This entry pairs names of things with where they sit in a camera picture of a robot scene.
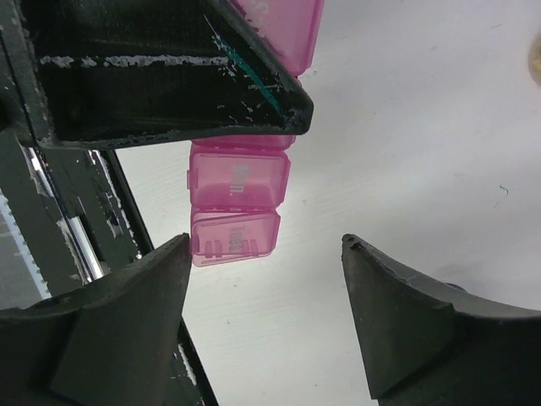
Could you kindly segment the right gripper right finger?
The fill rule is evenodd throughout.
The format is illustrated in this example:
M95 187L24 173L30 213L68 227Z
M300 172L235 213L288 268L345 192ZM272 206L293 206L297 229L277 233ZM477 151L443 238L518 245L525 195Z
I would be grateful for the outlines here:
M538 311L438 281L353 234L342 266L378 404L539 404Z

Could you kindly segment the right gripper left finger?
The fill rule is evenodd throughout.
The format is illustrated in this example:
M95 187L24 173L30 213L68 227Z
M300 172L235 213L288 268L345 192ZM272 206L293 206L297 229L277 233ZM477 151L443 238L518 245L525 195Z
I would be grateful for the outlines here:
M161 404L190 269L182 234L82 288L3 310L2 404Z

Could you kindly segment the pink pill organizer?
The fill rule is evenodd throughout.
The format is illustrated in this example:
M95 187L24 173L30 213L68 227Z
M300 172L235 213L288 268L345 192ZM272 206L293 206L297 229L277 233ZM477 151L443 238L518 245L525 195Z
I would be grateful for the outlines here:
M235 1L233 6L294 76L312 63L321 1ZM196 266L265 257L276 247L293 135L194 140L189 154L190 252Z

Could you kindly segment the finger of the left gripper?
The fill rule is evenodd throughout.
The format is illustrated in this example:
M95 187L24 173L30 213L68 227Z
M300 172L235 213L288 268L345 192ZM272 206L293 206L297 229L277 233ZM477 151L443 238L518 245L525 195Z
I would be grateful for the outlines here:
M38 145L300 135L314 104L226 1L19 1Z

